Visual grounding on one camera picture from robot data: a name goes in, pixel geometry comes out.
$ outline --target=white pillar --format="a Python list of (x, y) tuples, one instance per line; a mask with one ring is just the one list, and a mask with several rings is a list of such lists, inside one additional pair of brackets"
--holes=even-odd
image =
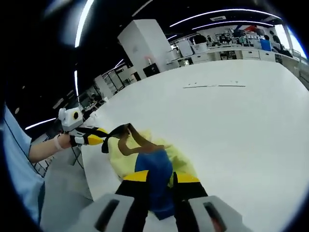
[(171, 47), (155, 19), (133, 20), (118, 40), (141, 79), (146, 78), (143, 68), (149, 65), (149, 59), (156, 63), (160, 72), (177, 68), (176, 63), (166, 64)]

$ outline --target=black ceiling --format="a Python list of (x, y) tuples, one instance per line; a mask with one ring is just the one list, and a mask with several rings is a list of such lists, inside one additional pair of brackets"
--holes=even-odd
[[(78, 70), (78, 86), (82, 93), (93, 84), (99, 74), (113, 68), (122, 58), (127, 59), (117, 36), (132, 19), (156, 19), (167, 36), (192, 33), (192, 28), (212, 23), (210, 17), (226, 16), (227, 20), (261, 21), (267, 15), (249, 12), (224, 12), (197, 17), (174, 27), (177, 21), (204, 12), (245, 8), (276, 13), (269, 5), (254, 0), (207, 1), (153, 0), (132, 17), (148, 0), (94, 0), (86, 19), (80, 46), (74, 47), (79, 14), (85, 0), (67, 0), (66, 5), (48, 17), (43, 10), (51, 1), (14, 5), (13, 26), (8, 29), (8, 73), (6, 101), (11, 110), (20, 107), (16, 115), (23, 128), (57, 117), (52, 107), (74, 90), (74, 70)], [(28, 130), (37, 136), (48, 125)]]

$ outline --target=person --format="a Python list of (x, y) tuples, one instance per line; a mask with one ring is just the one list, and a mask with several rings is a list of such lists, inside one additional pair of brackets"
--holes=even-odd
[(31, 138), (19, 127), (6, 105), (3, 115), (3, 148), (7, 169), (16, 193), (30, 217), (38, 225), (41, 220), (45, 185), (44, 179), (32, 163), (71, 147), (70, 136), (59, 134), (54, 139), (31, 145)]
[(272, 30), (271, 30), (269, 33), (272, 35), (273, 41), (274, 41), (275, 43), (278, 43), (279, 46), (280, 46), (279, 48), (277, 48), (277, 47), (274, 47), (274, 48), (276, 48), (276, 50), (278, 50), (278, 51), (283, 51), (284, 48), (283, 48), (283, 46), (282, 46), (282, 44), (281, 44), (281, 42), (280, 42), (279, 37), (278, 37), (277, 35), (275, 35), (275, 33), (274, 33)]
[(92, 93), (91, 94), (91, 100), (92, 100), (92, 102), (98, 102), (98, 101), (102, 100), (102, 97), (98, 94)]
[(272, 35), (272, 39), (274, 40), (275, 43), (281, 44), (279, 37), (275, 35), (275, 33), (272, 30), (269, 33)]
[(206, 37), (201, 34), (196, 34), (192, 39), (194, 40), (195, 44), (201, 44), (207, 42)]
[(207, 36), (207, 46), (212, 47), (212, 40), (211, 40), (211, 37), (209, 35)]

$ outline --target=led light strip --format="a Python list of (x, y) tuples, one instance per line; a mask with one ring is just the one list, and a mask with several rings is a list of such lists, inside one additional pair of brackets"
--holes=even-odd
[(77, 101), (79, 103), (79, 94), (78, 94), (78, 87), (77, 87), (77, 70), (74, 71), (74, 82), (75, 82), (75, 91), (77, 96)]
[(260, 13), (260, 14), (265, 14), (265, 15), (269, 15), (269, 16), (273, 16), (275, 18), (278, 18), (278, 19), (281, 19), (280, 17), (274, 15), (274, 14), (270, 14), (270, 13), (267, 13), (267, 12), (263, 12), (263, 11), (257, 11), (257, 10), (250, 10), (250, 9), (225, 9), (225, 10), (218, 10), (218, 11), (210, 11), (210, 12), (206, 12), (206, 13), (202, 13), (202, 14), (197, 14), (195, 16), (192, 16), (192, 17), (189, 17), (189, 18), (186, 18), (184, 20), (181, 20), (177, 23), (174, 23), (172, 25), (170, 25), (170, 28), (177, 25), (177, 24), (180, 24), (184, 21), (187, 21), (187, 20), (190, 20), (192, 18), (196, 18), (196, 17), (200, 17), (200, 16), (203, 16), (203, 15), (208, 15), (208, 14), (212, 14), (212, 13), (219, 13), (219, 12), (227, 12), (227, 11), (247, 11), (247, 12), (255, 12), (255, 13)]
[(56, 119), (56, 118), (54, 117), (54, 118), (51, 118), (51, 119), (49, 119), (49, 120), (45, 120), (45, 121), (43, 121), (43, 122), (38, 122), (38, 123), (36, 123), (36, 124), (33, 124), (33, 125), (31, 125), (31, 126), (26, 127), (25, 130), (28, 130), (28, 129), (32, 128), (32, 127), (36, 127), (36, 126), (38, 126), (38, 125), (40, 125), (40, 124), (43, 124), (43, 123), (45, 123), (45, 122), (53, 121), (53, 120), (55, 120), (55, 119)]
[[(88, 0), (85, 4), (85, 7), (83, 8), (81, 18), (79, 19), (77, 32), (76, 32), (76, 38), (75, 38), (75, 47), (79, 46), (79, 43), (81, 41), (81, 36), (83, 32), (83, 27), (87, 18), (87, 15), (89, 13), (90, 7), (93, 4), (94, 0)], [(79, 103), (79, 97), (78, 97), (78, 87), (77, 87), (77, 71), (74, 71), (74, 81), (75, 81), (75, 91), (77, 96), (77, 101)]]
[(90, 7), (93, 4), (94, 0), (88, 0), (85, 4), (85, 7), (83, 8), (81, 18), (79, 19), (78, 28), (76, 32), (76, 38), (75, 38), (75, 47), (79, 46), (79, 43), (81, 41), (81, 36), (83, 32), (83, 27), (87, 18), (87, 15), (89, 13)]
[(116, 64), (115, 68), (117, 68), (118, 65), (119, 65), (122, 61), (124, 61), (124, 59), (122, 59), (121, 61), (119, 61), (118, 64)]
[(152, 2), (153, 0), (149, 0), (148, 2), (146, 2), (144, 5), (142, 5), (133, 15), (132, 17), (134, 17), (135, 15), (137, 15), (144, 7), (146, 7), (150, 2)]
[(218, 23), (210, 23), (207, 25), (199, 26), (196, 28), (192, 28), (192, 30), (198, 29), (198, 28), (203, 28), (203, 27), (208, 27), (208, 26), (213, 26), (217, 24), (223, 24), (223, 23), (252, 23), (252, 24), (262, 24), (262, 25), (267, 25), (273, 27), (274, 25), (268, 24), (268, 23), (261, 23), (261, 22), (254, 22), (254, 21), (225, 21), (225, 22), (218, 22)]
[(171, 39), (171, 38), (174, 38), (174, 37), (176, 37), (176, 36), (177, 36), (177, 35), (173, 35), (173, 36), (169, 37), (168, 40)]

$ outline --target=blue cloth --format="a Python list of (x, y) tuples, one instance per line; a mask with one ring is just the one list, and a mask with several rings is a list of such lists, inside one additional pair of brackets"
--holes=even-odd
[(12, 183), (31, 218), (39, 223), (38, 197), (44, 179), (35, 172), (26, 157), (31, 138), (19, 127), (7, 106), (4, 107), (2, 124), (5, 159)]
[(159, 220), (173, 216), (175, 211), (172, 192), (168, 188), (173, 167), (166, 151), (158, 150), (151, 154), (139, 153), (135, 171), (144, 170), (149, 170), (150, 210)]
[(260, 39), (262, 49), (264, 51), (271, 51), (270, 41)]

